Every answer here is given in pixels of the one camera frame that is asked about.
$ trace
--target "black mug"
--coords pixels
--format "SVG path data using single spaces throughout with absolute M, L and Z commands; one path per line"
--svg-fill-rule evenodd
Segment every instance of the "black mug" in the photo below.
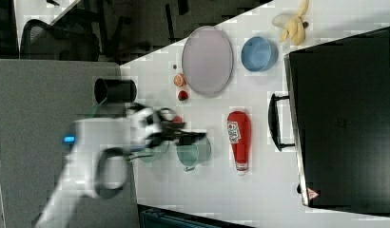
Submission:
M 136 85 L 132 80 L 97 79 L 94 85 L 96 102 L 132 103 L 136 99 Z

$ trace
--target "red ketchup bottle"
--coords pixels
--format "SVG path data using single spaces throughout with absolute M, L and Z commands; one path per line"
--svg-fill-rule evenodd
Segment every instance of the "red ketchup bottle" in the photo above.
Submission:
M 237 173 L 242 176 L 248 171 L 251 121 L 242 111 L 231 112 L 227 117 L 227 131 L 233 148 Z

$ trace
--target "bottle label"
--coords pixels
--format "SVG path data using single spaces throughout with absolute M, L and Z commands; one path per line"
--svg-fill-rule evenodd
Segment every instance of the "bottle label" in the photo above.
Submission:
M 242 138 L 240 134 L 239 124 L 237 122 L 227 122 L 228 138 L 230 143 L 238 143 Z

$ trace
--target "red triangle sticker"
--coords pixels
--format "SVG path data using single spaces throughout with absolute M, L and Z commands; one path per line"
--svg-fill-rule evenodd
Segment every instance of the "red triangle sticker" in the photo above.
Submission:
M 308 198 L 310 200 L 313 200 L 320 196 L 320 194 L 318 194 L 316 191 L 311 190 L 310 188 L 307 188 L 307 192 L 308 192 Z

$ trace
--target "white table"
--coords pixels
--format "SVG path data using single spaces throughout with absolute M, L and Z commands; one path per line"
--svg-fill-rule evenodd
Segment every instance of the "white table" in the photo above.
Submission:
M 185 40 L 162 48 L 121 67 L 124 78 L 138 86 L 137 102 L 175 108 L 187 128 L 206 129 L 212 145 L 210 161 L 185 173 L 172 146 L 151 166 L 134 165 L 138 203 L 191 215 L 220 219 L 253 227 L 390 227 L 390 218 L 313 210 L 302 206 L 296 154 L 279 152 L 270 139 L 267 109 L 270 95 L 286 94 L 283 56 L 298 48 L 390 26 L 390 0 L 311 0 L 305 21 L 310 26 L 301 47 L 279 43 L 281 30 L 271 25 L 274 16 L 296 11 L 298 1 L 275 0 L 216 26 L 228 36 L 234 51 L 232 81 L 218 98 L 205 99 L 190 92 L 190 100 L 177 100 L 173 77 L 181 72 Z M 245 41 L 253 36 L 273 40 L 279 60 L 266 72 L 247 72 L 240 59 Z M 281 102 L 282 133 L 292 142 L 290 110 Z M 236 173 L 226 132 L 226 118 L 234 106 L 251 114 L 252 149 L 249 172 Z
M 59 18 L 72 9 L 80 0 L 55 0 L 55 7 L 46 0 L 13 0 L 16 16 L 17 41 L 20 49 L 24 25 L 31 19 L 41 20 L 53 25 Z

